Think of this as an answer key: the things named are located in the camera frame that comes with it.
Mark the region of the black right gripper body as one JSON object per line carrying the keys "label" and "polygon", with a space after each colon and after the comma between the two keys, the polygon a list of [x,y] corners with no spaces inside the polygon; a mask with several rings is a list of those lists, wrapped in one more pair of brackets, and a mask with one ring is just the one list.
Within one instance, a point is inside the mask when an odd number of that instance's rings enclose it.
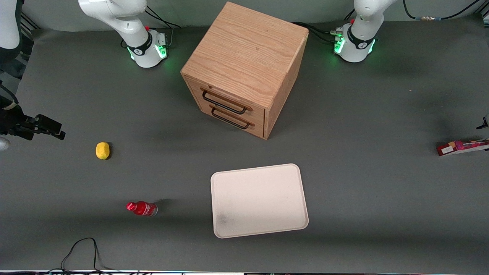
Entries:
{"label": "black right gripper body", "polygon": [[34,129],[32,124],[33,118],[25,115],[22,108],[19,105],[5,110],[1,108],[0,111],[0,133],[1,134],[15,134],[16,127],[26,127]]}

